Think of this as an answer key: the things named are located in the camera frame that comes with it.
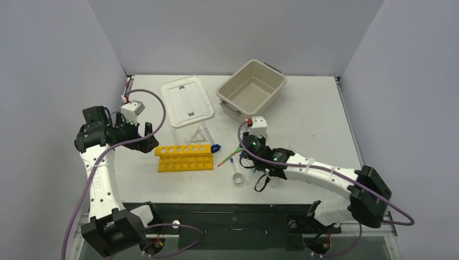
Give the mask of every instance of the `yellow test tube rack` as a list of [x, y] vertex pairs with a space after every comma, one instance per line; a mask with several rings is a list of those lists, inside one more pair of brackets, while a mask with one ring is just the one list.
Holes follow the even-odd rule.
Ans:
[[187, 172], [214, 169], [211, 145], [158, 146], [158, 172]]

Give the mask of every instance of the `beige plastic bin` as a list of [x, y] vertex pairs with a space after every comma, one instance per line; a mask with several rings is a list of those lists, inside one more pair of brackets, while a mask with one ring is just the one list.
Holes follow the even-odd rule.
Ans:
[[257, 60], [247, 62], [216, 91], [223, 111], [244, 121], [263, 111], [276, 99], [287, 77], [268, 64]]

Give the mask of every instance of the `white plastic lid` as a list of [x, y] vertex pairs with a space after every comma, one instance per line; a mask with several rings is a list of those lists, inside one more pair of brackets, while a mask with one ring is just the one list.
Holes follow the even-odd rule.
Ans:
[[204, 85], [196, 75], [163, 84], [161, 94], [166, 103], [169, 122], [174, 128], [206, 120], [214, 115]]

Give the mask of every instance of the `white table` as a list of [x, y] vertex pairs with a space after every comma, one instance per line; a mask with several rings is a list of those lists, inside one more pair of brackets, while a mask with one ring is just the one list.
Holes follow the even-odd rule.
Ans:
[[[136, 75], [132, 89], [148, 89], [161, 94], [160, 86], [186, 76]], [[206, 120], [214, 141], [222, 146], [214, 156], [213, 171], [158, 173], [159, 158], [154, 152], [143, 154], [127, 148], [115, 153], [115, 171], [124, 202], [224, 203], [224, 204], [310, 204], [315, 200], [335, 199], [337, 195], [307, 183], [282, 180], [257, 193], [252, 185], [236, 187], [228, 161], [217, 164], [238, 146], [239, 123], [223, 113], [215, 90], [229, 76], [200, 76], [215, 115]], [[288, 76], [276, 101], [263, 114], [268, 123], [267, 145], [290, 148], [316, 161], [348, 168], [360, 162], [334, 77]], [[162, 117], [158, 101], [146, 93], [133, 93], [130, 99], [142, 101], [140, 133], [149, 121], [155, 128]], [[177, 129], [179, 140], [194, 132], [200, 123]], [[166, 119], [155, 135], [160, 146], [174, 145], [171, 125]]]

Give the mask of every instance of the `gray handle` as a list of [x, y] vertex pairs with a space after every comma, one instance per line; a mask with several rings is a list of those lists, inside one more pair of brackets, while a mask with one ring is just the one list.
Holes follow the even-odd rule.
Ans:
[[268, 63], [265, 62], [265, 65], [282, 74], [282, 71], [276, 69], [275, 67], [269, 65]]
[[241, 112], [234, 110], [232, 107], [230, 107], [225, 101], [221, 101], [220, 105], [226, 109], [228, 109], [231, 113], [233, 113], [235, 116], [240, 116]]

